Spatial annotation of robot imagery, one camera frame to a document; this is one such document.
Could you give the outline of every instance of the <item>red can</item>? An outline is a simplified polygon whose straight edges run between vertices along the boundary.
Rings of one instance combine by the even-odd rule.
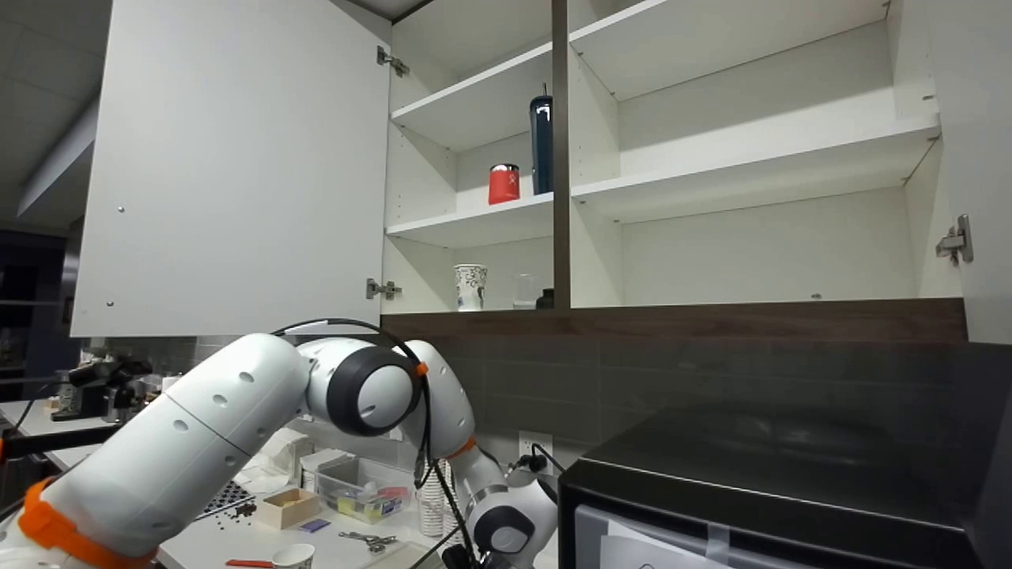
[[[514,164],[494,164],[488,171],[488,203],[511,203],[518,199],[518,167]]]

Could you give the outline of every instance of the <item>dark blue bottle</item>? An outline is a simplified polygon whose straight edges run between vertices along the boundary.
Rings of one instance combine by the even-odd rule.
[[[533,194],[554,188],[554,149],[550,149],[550,96],[532,101],[532,176]]]

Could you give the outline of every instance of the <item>open cabinet door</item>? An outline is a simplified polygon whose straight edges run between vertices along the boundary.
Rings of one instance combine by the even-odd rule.
[[[964,265],[974,340],[1012,345],[1012,4],[933,0],[933,66],[941,104],[941,176],[952,208],[972,217]]]
[[[369,29],[331,0],[115,4],[73,336],[379,319]]]

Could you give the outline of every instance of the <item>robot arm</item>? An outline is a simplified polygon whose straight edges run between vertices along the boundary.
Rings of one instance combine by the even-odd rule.
[[[475,443],[469,396],[443,355],[424,340],[408,351],[418,360],[354,339],[293,347],[245,336],[192,367],[78,469],[31,491],[6,547],[47,551],[63,569],[144,565],[305,406],[357,436],[402,427],[469,491],[480,557],[527,565],[556,524],[550,494],[536,480],[506,486]]]

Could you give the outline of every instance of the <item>white shelf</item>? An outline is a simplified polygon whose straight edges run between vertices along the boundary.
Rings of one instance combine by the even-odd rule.
[[[554,227],[550,203],[554,196],[545,194],[532,199],[495,203],[480,211],[456,211],[456,214],[391,225],[385,233],[446,245],[446,249],[536,239],[536,237],[550,237],[550,227]]]
[[[525,131],[527,104],[546,82],[550,44],[539,44],[431,98],[397,106],[391,119],[449,152],[463,152]]]
[[[570,41],[627,101],[878,20],[881,0],[643,0]]]
[[[936,136],[933,119],[898,123],[874,139],[843,139],[791,153],[742,153],[722,167],[670,167],[610,176],[571,188],[571,199],[630,225],[771,203],[898,188]]]

